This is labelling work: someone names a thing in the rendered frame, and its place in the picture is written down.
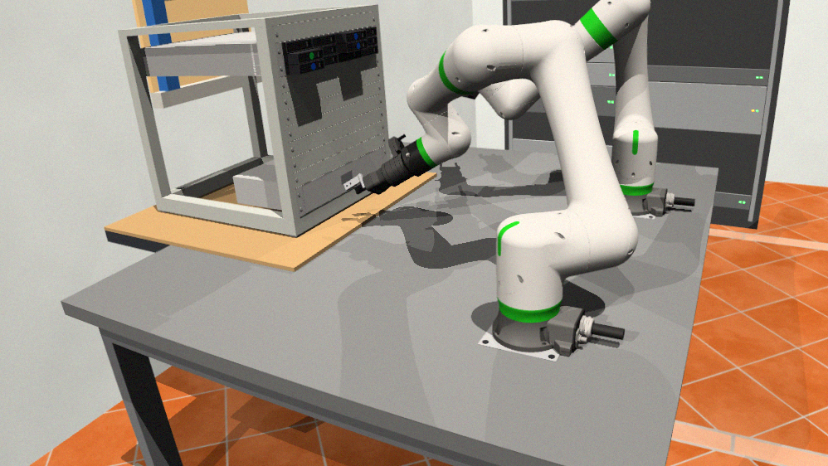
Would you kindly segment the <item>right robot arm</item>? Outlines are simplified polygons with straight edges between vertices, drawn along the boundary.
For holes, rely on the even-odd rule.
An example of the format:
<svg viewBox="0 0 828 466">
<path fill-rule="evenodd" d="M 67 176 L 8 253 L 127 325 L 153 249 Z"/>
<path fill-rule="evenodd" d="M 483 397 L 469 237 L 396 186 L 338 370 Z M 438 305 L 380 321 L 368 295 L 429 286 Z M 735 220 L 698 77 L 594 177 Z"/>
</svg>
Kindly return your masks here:
<svg viewBox="0 0 828 466">
<path fill-rule="evenodd" d="M 658 136 L 647 70 L 649 12 L 650 0 L 600 0 L 573 26 L 582 37 L 586 61 L 613 45 L 616 132 L 611 163 L 633 216 L 663 216 L 674 204 L 695 204 L 695 199 L 675 197 L 667 193 L 668 189 L 653 187 Z M 507 120 L 520 118 L 541 98 L 530 80 L 499 82 L 478 92 L 500 118 Z"/>
</svg>

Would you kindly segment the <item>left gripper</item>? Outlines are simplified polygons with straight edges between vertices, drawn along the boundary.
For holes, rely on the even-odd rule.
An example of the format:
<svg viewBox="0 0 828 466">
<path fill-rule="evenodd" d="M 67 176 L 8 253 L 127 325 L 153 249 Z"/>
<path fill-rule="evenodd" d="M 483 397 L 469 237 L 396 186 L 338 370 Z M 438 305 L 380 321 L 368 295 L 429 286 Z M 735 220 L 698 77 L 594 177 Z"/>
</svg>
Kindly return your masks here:
<svg viewBox="0 0 828 466">
<path fill-rule="evenodd" d="M 433 167 L 430 167 L 421 156 L 416 141 L 405 147 L 401 141 L 405 137 L 403 134 L 399 138 L 393 136 L 388 139 L 393 158 L 365 177 L 359 173 L 344 183 L 345 190 L 348 191 L 361 183 L 354 188 L 357 194 L 368 190 L 380 195 L 391 186 L 396 187 L 413 176 L 419 177 L 430 171 Z"/>
</svg>

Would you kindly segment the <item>orange flat board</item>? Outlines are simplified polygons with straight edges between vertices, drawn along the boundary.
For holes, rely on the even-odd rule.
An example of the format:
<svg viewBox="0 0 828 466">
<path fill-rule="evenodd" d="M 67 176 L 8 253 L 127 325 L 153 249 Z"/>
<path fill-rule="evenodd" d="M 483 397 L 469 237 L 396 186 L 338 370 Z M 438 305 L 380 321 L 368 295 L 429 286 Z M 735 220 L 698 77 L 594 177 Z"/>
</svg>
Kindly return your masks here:
<svg viewBox="0 0 828 466">
<path fill-rule="evenodd" d="M 156 205 L 104 228 L 122 235 L 295 272 L 435 177 L 437 173 L 425 172 L 396 187 L 389 187 L 380 195 L 371 192 L 299 237 L 162 212 Z M 251 206 L 237 203 L 234 182 L 197 198 Z"/>
</svg>

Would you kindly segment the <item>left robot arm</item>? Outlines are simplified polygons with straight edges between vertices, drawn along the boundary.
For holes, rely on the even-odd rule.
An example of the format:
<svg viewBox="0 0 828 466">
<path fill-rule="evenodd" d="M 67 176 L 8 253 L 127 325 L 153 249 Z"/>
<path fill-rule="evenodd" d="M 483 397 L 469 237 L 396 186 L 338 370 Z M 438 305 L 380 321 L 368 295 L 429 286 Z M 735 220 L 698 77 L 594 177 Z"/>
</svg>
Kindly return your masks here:
<svg viewBox="0 0 828 466">
<path fill-rule="evenodd" d="M 436 167 L 470 146 L 470 130 L 452 100 L 499 82 L 531 80 L 567 196 L 567 210 L 511 216 L 499 225 L 495 340 L 518 352 L 554 348 L 569 357 L 592 334 L 623 340 L 624 328 L 594 323 L 584 308 L 561 305 L 567 277 L 621 265 L 638 242 L 597 117 L 581 35 L 562 21 L 477 25 L 452 43 L 407 91 L 407 104 L 426 132 L 416 141 L 425 162 Z"/>
</svg>

